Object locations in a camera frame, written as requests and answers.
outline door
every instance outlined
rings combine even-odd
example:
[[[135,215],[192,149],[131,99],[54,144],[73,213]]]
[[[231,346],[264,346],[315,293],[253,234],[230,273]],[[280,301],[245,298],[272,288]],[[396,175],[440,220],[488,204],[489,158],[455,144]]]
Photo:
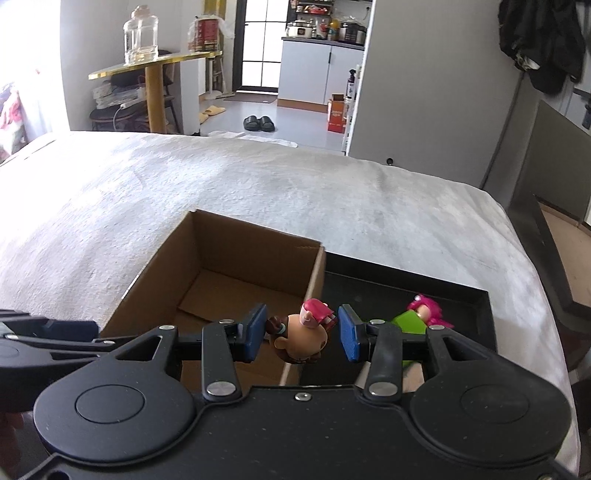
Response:
[[[347,90],[349,71],[355,70],[363,63],[363,50],[354,48],[332,47],[330,52],[329,76],[326,82],[324,103],[328,103],[332,95],[344,95]]]
[[[289,0],[238,0],[232,87],[276,92]]]
[[[284,41],[279,98],[324,103],[330,45]]]

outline glass jar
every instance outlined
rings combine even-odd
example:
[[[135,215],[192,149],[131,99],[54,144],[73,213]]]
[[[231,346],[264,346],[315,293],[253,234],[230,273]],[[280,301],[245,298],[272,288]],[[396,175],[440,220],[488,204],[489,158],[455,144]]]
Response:
[[[150,61],[158,57],[158,17],[148,5],[138,6],[123,27],[125,33],[125,63]]]

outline white bedsheet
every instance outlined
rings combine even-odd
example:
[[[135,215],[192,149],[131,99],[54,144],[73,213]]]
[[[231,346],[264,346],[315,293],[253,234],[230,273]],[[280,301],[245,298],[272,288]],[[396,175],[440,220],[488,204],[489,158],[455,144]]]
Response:
[[[487,193],[299,148],[108,132],[38,139],[0,167],[0,306],[104,325],[195,208],[488,290],[499,353],[573,404],[538,275]],[[578,468],[574,417],[558,459]]]

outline cardboard flap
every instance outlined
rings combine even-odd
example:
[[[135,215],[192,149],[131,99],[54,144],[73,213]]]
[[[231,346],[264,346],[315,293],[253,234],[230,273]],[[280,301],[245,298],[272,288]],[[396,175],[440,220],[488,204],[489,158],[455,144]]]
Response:
[[[188,214],[129,286],[101,335],[137,335],[170,323],[198,273],[199,256]]]
[[[197,211],[195,236],[204,269],[303,298],[319,242]]]

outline black jacket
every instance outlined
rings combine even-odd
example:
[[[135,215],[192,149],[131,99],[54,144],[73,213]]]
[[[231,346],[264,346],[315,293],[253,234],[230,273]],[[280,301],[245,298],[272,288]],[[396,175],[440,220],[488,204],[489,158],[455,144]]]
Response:
[[[502,0],[499,25],[501,50],[536,89],[556,95],[567,75],[580,82],[585,41],[574,0]]]

